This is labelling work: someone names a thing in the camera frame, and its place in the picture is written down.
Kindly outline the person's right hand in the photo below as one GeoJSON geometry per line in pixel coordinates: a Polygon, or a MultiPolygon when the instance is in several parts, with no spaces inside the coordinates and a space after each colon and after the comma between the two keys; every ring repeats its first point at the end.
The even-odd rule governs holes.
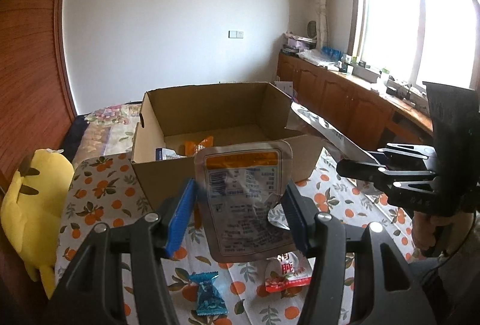
{"type": "Polygon", "coordinates": [[[419,211],[415,211],[412,220],[412,239],[416,248],[427,251],[429,248],[437,244],[434,237],[438,228],[451,227],[450,235],[447,242],[443,245],[443,249],[448,255],[461,246],[461,243],[475,221],[474,213],[459,212],[452,217],[440,217],[435,215],[427,215],[419,211]]]}

